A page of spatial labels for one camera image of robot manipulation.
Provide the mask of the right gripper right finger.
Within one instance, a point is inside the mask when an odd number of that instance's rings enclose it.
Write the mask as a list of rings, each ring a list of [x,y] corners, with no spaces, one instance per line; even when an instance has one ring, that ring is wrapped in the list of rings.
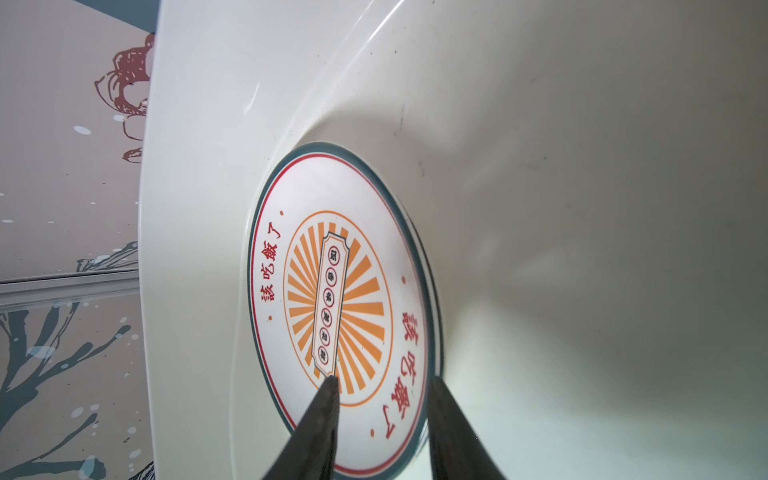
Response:
[[[427,413],[433,479],[504,479],[440,377],[430,381]]]

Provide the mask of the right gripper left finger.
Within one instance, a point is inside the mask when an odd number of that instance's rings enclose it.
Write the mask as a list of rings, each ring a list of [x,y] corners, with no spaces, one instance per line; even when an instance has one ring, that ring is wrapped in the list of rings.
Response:
[[[332,479],[339,413],[339,381],[329,376],[264,479]]]

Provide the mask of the orange sunburst plate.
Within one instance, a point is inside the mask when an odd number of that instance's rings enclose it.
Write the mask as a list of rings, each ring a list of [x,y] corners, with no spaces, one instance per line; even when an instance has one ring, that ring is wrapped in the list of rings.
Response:
[[[334,377],[336,476],[399,475],[428,439],[442,325],[421,240],[373,168],[331,143],[288,153],[257,201],[248,291],[260,367],[286,428]]]

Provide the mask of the white plastic bin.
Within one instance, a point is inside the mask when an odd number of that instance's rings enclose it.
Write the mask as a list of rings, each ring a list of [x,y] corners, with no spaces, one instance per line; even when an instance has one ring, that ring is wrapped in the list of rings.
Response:
[[[509,479],[767,475],[763,1],[165,1],[139,263],[161,479],[288,439],[248,233],[297,145],[402,202],[445,381]]]

